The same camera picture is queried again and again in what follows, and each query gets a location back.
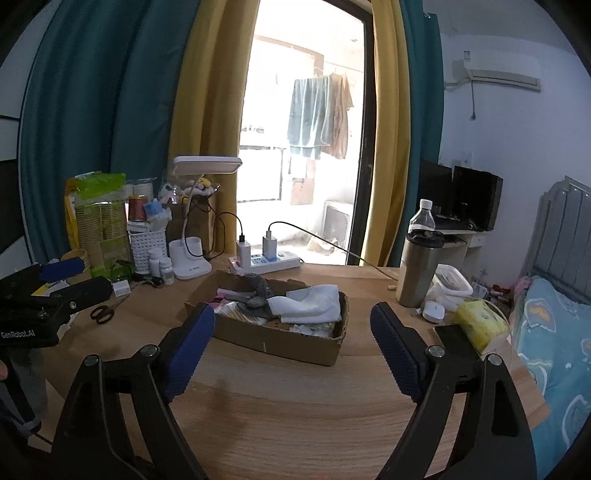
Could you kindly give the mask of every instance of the yellow curtain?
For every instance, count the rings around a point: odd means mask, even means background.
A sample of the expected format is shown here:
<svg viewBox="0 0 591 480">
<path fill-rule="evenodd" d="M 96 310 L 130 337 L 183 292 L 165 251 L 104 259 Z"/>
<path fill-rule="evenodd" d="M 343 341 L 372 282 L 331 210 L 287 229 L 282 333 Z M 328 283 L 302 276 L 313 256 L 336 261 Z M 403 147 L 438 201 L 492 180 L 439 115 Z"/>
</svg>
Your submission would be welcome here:
<svg viewBox="0 0 591 480">
<path fill-rule="evenodd" d="M 398 232 L 410 154 L 408 52 L 398 0 L 372 0 L 377 126 L 374 182 L 362 257 L 383 266 Z"/>
<path fill-rule="evenodd" d="M 202 0 L 184 54 L 168 159 L 178 155 L 237 156 L 246 74 L 259 0 Z M 236 213 L 236 174 L 219 175 L 218 212 Z M 235 252 L 236 222 L 216 224 L 217 251 Z"/>
</svg>

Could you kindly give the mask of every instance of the lamp head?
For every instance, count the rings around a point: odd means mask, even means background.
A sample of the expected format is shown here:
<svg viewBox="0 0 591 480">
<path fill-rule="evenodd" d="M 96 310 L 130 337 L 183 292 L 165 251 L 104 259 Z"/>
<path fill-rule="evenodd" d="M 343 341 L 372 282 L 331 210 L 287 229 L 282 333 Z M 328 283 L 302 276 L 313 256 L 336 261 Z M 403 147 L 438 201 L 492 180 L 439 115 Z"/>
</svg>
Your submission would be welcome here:
<svg viewBox="0 0 591 480">
<path fill-rule="evenodd" d="M 238 157 L 182 156 L 173 160 L 171 174 L 175 177 L 234 173 L 242 165 Z"/>
</svg>

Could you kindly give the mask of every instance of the cardboard box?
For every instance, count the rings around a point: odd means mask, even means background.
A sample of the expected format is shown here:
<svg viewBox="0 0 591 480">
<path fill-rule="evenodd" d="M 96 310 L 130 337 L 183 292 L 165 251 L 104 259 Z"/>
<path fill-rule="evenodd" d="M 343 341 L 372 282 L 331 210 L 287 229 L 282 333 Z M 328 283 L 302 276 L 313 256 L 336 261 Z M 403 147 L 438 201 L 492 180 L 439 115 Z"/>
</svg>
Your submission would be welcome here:
<svg viewBox="0 0 591 480">
<path fill-rule="evenodd" d="M 308 285 L 298 280 L 268 279 L 267 281 L 275 295 L 284 295 L 290 290 L 308 287 Z M 213 271 L 189 295 L 185 302 L 187 314 L 193 310 L 197 303 L 212 301 L 218 288 L 252 291 L 244 277 L 222 270 Z M 345 338 L 349 320 L 349 303 L 346 295 L 342 292 L 339 292 L 339 301 L 342 320 L 335 325 L 334 338 L 321 338 L 290 332 L 291 325 L 281 323 L 279 320 L 272 320 L 266 325 L 256 325 L 224 315 L 216 315 L 216 327 L 213 336 L 259 352 L 331 367 L 336 363 L 339 356 L 340 346 Z"/>
</svg>

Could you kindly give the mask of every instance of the yellow tissue pack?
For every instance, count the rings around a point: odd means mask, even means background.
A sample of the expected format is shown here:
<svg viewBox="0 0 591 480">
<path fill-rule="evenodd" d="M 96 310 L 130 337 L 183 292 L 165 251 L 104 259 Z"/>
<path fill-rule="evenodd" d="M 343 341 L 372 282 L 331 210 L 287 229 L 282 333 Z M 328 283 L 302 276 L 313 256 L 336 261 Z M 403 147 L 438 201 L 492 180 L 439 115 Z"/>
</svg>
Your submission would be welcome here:
<svg viewBox="0 0 591 480">
<path fill-rule="evenodd" d="M 509 325 L 484 300 L 466 301 L 456 310 L 455 323 L 480 355 L 494 351 L 509 335 Z"/>
</svg>

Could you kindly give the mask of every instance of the door frame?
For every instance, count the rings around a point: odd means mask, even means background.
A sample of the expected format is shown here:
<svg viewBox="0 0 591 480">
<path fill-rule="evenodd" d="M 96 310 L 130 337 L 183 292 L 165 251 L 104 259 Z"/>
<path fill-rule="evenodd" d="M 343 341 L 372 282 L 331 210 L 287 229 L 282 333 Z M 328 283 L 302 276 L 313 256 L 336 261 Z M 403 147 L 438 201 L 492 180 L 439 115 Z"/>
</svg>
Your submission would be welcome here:
<svg viewBox="0 0 591 480">
<path fill-rule="evenodd" d="M 374 59 L 374 16 L 350 0 L 323 0 L 347 12 L 363 23 L 365 62 L 363 66 L 363 117 L 361 130 L 361 148 L 359 150 L 359 168 L 349 250 L 361 255 L 365 231 L 369 216 L 372 183 L 374 180 L 375 130 L 377 116 L 377 100 L 375 91 L 375 59 Z M 347 254 L 347 265 L 359 265 L 359 259 Z"/>
</svg>

